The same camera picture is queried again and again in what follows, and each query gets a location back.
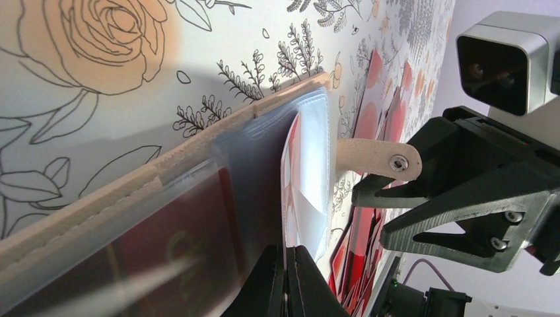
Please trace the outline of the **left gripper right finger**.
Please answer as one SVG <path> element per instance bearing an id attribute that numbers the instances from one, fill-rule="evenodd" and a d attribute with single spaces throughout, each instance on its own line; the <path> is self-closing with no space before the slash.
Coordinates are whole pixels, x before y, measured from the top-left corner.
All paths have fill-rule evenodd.
<path id="1" fill-rule="evenodd" d="M 348 316 L 304 246 L 286 249 L 286 315 Z"/>

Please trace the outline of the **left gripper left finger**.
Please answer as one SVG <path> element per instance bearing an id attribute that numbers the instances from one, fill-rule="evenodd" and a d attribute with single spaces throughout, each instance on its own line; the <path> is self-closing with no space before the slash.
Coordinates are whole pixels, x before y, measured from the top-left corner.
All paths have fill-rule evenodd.
<path id="1" fill-rule="evenodd" d="M 223 316 L 280 317 L 284 301 L 283 251 L 267 246 Z"/>

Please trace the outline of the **beige card holder wallet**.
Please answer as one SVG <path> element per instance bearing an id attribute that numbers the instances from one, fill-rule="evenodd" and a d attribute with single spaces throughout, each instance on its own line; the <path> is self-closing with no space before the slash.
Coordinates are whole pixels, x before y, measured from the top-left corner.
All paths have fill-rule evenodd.
<path id="1" fill-rule="evenodd" d="M 411 145 L 338 139 L 321 73 L 1 242 L 2 316 L 346 316 L 316 265 L 333 178 L 410 181 Z"/>

